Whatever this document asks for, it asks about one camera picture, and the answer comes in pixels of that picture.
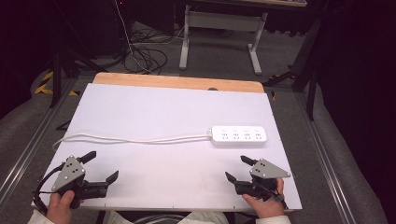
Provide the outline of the white metal desk frame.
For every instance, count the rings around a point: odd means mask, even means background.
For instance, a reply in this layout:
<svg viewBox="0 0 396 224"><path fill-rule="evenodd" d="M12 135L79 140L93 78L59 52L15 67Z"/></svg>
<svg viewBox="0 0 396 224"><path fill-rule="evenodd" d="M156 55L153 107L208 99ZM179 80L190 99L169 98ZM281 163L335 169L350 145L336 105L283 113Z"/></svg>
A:
<svg viewBox="0 0 396 224"><path fill-rule="evenodd" d="M255 37L252 43L247 45L247 51L252 63L254 73L258 76L262 73L262 68L257 55L257 47L261 40L264 25L268 14L262 13L260 17L250 17L241 15L228 15L209 12L195 12L191 6L186 5L184 10L184 36L181 47L179 68L187 68L189 54L189 30L193 28L225 29L233 31L254 32Z"/></svg>

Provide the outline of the black metal stand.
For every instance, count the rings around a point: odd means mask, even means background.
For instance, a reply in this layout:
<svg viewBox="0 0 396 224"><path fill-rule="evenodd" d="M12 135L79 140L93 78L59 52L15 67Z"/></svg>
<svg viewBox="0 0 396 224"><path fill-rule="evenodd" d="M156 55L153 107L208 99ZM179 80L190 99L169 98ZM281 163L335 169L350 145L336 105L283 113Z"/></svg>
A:
<svg viewBox="0 0 396 224"><path fill-rule="evenodd" d="M272 76L268 81L263 83L264 87L271 87L288 78L295 77L291 89L294 92L302 92L308 87L307 102L305 111L307 116L313 120L313 107L315 101L316 87L318 78L315 72L315 45L317 36L322 23L322 18L316 18L313 25L307 32L306 38L294 60L290 70L280 76Z"/></svg>
<svg viewBox="0 0 396 224"><path fill-rule="evenodd" d="M84 57L82 54L70 48L58 48L53 51L52 62L53 62L53 95L50 104L50 108L57 105L61 99L62 90L62 72L65 72L68 78L77 78L79 76L77 61L85 64L88 68L96 72L105 72L106 69L88 58Z"/></svg>

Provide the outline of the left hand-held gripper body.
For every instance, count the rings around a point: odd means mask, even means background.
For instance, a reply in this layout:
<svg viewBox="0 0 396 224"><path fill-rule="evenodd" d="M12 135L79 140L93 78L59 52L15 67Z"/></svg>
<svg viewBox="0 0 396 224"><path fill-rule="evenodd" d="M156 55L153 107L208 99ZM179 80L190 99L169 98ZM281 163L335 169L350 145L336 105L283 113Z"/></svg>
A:
<svg viewBox="0 0 396 224"><path fill-rule="evenodd" d="M75 192L75 198L71 202L71 208L79 208L81 200L105 198L107 194L107 182L92 182L85 180L86 170L83 164L74 156L69 156L62 164L61 171L56 178L51 191L65 194L69 190Z"/></svg>

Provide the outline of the wooden desk top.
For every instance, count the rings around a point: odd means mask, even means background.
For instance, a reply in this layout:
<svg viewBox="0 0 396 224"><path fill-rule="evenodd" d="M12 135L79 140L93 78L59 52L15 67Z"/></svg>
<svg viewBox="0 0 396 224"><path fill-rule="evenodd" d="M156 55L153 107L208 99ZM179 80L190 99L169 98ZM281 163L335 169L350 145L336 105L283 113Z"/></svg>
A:
<svg viewBox="0 0 396 224"><path fill-rule="evenodd" d="M306 0L184 0L193 3L213 3L228 5L259 5L259 6L287 6L287 7L306 7Z"/></svg>

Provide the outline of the white power strip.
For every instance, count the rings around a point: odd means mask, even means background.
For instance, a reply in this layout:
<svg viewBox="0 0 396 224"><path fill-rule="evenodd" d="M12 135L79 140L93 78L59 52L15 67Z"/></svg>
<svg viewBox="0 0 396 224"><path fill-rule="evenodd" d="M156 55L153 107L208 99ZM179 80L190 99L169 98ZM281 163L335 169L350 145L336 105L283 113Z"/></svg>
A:
<svg viewBox="0 0 396 224"><path fill-rule="evenodd" d="M213 126L210 134L216 147L262 147L267 141L262 126Z"/></svg>

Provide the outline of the person's right hand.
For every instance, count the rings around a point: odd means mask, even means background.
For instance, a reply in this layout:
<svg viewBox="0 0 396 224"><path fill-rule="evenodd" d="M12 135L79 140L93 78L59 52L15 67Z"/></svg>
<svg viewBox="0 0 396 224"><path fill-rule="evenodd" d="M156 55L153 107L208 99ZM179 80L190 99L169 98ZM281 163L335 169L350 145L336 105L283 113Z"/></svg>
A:
<svg viewBox="0 0 396 224"><path fill-rule="evenodd" d="M283 203L273 198L270 198L265 202L257 200L248 194L243 194L242 198L256 212L258 218L269 218L285 215Z"/></svg>

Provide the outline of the yellow black floor tape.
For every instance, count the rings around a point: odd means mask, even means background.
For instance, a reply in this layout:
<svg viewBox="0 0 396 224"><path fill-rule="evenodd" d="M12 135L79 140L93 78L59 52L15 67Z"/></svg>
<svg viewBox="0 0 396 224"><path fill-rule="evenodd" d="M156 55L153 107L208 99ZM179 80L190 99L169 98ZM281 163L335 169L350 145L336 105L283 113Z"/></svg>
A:
<svg viewBox="0 0 396 224"><path fill-rule="evenodd" d="M44 77L42 78L40 84L35 89L35 94L39 94L39 93L49 94L49 95L53 94L53 90L47 88L48 84L50 83L50 79L52 78L52 76L53 76L53 72L52 71L48 71L48 73L46 75L44 75Z"/></svg>

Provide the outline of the person's left hand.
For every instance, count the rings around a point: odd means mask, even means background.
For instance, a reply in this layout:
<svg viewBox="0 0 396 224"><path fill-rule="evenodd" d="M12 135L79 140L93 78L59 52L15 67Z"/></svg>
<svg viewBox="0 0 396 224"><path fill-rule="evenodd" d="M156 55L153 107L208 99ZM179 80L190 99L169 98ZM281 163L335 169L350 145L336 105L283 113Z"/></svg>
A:
<svg viewBox="0 0 396 224"><path fill-rule="evenodd" d="M72 218L71 202L75 198L73 190L65 194L53 193L49 198L48 212L46 218L53 224L70 224Z"/></svg>

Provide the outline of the person's light clothing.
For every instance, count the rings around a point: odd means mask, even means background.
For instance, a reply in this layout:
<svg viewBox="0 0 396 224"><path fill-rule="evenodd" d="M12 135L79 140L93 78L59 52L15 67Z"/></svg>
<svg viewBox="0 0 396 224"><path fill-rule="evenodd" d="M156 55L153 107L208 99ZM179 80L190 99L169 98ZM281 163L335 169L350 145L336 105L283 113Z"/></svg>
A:
<svg viewBox="0 0 396 224"><path fill-rule="evenodd" d="M230 224L221 212L191 212L181 215L153 215L132 222L115 211L107 212L103 224Z"/></svg>

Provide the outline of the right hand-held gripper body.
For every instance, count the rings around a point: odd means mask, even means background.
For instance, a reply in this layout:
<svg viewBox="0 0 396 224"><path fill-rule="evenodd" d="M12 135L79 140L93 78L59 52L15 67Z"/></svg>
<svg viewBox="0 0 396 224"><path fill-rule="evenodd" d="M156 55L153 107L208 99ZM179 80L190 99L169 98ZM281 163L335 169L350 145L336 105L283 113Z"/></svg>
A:
<svg viewBox="0 0 396 224"><path fill-rule="evenodd" d="M254 166L249 170L250 181L238 181L233 184L236 194L248 194L252 197L267 201L274 198L283 202L283 196L277 190L277 179L290 177L290 173L279 168L265 159L257 160Z"/></svg>

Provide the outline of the white table cover board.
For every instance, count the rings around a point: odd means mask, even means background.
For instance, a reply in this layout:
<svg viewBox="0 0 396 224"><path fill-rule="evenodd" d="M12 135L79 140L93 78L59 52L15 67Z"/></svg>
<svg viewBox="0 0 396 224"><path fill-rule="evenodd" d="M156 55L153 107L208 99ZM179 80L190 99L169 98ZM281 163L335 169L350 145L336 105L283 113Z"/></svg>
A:
<svg viewBox="0 0 396 224"><path fill-rule="evenodd" d="M262 126L262 147L216 147L213 126ZM118 179L85 207L116 210L247 211L225 173L250 179L241 156L290 169L264 93L90 84L51 167L90 151L88 181Z"/></svg>

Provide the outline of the metal floor rail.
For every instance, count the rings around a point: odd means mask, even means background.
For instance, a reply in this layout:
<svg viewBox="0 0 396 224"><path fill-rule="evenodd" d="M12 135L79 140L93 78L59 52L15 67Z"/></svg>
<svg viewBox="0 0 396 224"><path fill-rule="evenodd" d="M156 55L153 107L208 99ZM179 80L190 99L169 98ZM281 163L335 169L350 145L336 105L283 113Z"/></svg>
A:
<svg viewBox="0 0 396 224"><path fill-rule="evenodd" d="M332 163L327 154L326 148L319 136L316 123L310 119L306 112L306 102L304 96L301 93L295 93L296 101L302 110L305 123L307 124L308 130L313 137L316 154L318 157L318 162L320 164L321 170L326 178L328 187L332 194L333 200L337 207L338 213L342 219L343 224L356 224L356 219L354 218L350 206L348 204L345 193L343 192L342 186L339 179L332 167Z"/></svg>
<svg viewBox="0 0 396 224"><path fill-rule="evenodd" d="M0 120L0 202L18 185L75 83L74 79L66 80L54 107L50 107L51 95L35 96Z"/></svg>

